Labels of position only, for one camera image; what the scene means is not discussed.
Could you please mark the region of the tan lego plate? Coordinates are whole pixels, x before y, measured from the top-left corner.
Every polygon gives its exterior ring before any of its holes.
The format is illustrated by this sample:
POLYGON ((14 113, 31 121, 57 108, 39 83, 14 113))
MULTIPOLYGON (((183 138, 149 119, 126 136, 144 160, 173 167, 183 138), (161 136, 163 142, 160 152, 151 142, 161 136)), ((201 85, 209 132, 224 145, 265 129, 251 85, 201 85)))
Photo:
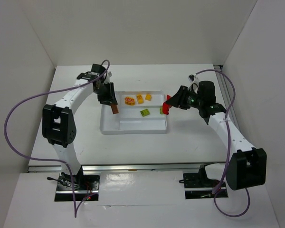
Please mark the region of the tan lego plate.
POLYGON ((118 105, 116 105, 116 104, 111 104, 110 107, 111 107, 111 110, 112 110, 112 113, 113 113, 113 114, 118 114, 118 113, 119 113, 118 105))

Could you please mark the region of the round orange lego piece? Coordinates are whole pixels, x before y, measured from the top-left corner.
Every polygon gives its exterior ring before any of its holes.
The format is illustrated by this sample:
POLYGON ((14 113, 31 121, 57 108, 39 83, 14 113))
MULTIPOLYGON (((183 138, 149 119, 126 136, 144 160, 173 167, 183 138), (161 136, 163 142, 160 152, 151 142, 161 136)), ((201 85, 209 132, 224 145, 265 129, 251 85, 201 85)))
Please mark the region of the round orange lego piece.
POLYGON ((133 105, 135 105, 135 99, 134 99, 133 97, 126 96, 126 97, 124 98, 124 103, 125 103, 126 105, 133 106, 133 105))

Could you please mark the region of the red lego piece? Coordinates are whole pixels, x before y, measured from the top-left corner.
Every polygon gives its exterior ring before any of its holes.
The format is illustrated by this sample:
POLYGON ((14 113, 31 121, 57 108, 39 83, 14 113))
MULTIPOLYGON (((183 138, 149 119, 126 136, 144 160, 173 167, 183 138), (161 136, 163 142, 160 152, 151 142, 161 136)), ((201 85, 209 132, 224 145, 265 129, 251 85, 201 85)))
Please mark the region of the red lego piece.
POLYGON ((166 101, 162 104, 162 113, 165 115, 169 114, 169 109, 171 108, 171 105, 167 104, 166 102, 171 98, 170 95, 166 96, 166 101))

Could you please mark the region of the yellow long lego brick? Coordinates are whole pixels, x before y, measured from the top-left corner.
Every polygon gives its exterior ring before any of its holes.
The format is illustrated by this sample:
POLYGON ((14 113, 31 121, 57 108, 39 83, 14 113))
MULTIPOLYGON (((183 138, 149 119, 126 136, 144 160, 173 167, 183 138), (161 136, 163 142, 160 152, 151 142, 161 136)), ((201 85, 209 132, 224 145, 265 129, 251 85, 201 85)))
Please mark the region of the yellow long lego brick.
POLYGON ((137 103, 138 103, 139 105, 144 103, 144 99, 143 99, 143 97, 142 97, 141 94, 137 94, 137 95, 136 95, 136 99, 137 99, 137 103))

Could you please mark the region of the small yellow lego brick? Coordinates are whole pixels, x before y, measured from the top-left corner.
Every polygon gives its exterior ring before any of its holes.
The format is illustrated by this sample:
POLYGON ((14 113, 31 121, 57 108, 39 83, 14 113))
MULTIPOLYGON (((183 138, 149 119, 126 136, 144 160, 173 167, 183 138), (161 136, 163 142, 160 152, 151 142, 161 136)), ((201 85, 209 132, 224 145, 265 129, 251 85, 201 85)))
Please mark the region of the small yellow lego brick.
POLYGON ((145 100, 151 101, 152 100, 152 96, 150 94, 146 94, 145 100))

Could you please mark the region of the green yellow lego stack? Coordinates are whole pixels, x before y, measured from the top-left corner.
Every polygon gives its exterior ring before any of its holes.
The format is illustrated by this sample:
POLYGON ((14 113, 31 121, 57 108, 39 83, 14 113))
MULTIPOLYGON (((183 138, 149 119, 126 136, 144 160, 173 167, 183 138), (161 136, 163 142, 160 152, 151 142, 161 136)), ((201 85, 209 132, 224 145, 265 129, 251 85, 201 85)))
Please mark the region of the green yellow lego stack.
POLYGON ((140 111, 142 117, 146 117, 148 115, 150 115, 150 111, 148 109, 143 109, 140 111))

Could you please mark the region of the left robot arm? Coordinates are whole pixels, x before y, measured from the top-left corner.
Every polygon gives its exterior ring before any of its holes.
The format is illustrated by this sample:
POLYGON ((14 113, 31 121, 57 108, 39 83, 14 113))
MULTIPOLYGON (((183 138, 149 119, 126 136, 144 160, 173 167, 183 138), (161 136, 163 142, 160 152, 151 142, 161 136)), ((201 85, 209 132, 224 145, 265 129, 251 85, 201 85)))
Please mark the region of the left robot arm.
POLYGON ((84 185, 83 168, 77 159, 73 141, 76 137, 74 115, 80 105, 91 95, 96 94, 98 102, 111 107, 117 114, 118 102, 111 73, 103 64, 92 64, 91 70, 77 76, 74 88, 54 104, 47 104, 42 110, 42 135, 62 160, 63 180, 84 185))

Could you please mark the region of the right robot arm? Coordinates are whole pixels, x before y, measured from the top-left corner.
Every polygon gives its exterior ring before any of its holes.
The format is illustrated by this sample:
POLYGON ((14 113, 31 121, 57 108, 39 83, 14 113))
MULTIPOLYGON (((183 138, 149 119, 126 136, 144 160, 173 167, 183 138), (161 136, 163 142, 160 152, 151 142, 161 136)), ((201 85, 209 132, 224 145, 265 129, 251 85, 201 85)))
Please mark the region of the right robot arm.
POLYGON ((265 183, 266 152, 246 140, 230 120, 224 106, 217 103, 213 82, 200 82, 197 91, 182 85, 175 95, 167 98, 164 106, 183 110, 196 108, 200 117, 226 146, 226 163, 202 166, 203 178, 226 183, 232 190, 251 188, 265 183))

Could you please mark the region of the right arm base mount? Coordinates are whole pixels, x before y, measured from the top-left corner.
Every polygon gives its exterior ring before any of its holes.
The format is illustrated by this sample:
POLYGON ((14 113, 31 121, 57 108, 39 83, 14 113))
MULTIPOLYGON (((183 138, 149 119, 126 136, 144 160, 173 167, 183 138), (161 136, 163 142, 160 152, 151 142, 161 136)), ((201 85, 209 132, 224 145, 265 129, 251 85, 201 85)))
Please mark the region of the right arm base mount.
POLYGON ((186 200, 214 198, 212 189, 219 184, 219 180, 211 180, 207 177, 205 167, 208 165, 202 164, 197 171, 183 173, 179 183, 184 186, 186 200))

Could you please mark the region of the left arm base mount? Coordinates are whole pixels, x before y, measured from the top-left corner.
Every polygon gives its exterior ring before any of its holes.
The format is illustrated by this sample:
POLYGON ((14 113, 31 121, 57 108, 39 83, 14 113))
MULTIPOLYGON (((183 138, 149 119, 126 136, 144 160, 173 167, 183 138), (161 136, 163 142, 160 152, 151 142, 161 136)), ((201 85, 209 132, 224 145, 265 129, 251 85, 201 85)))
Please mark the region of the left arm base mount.
MULTIPOLYGON (((55 202, 68 202, 73 201, 71 181, 63 179, 60 174, 58 178, 47 177, 47 180, 56 182, 55 202)), ((84 197, 89 196, 86 201, 98 201, 99 200, 99 184, 100 175, 85 175, 84 182, 78 184, 75 182, 75 199, 80 202, 84 197)))

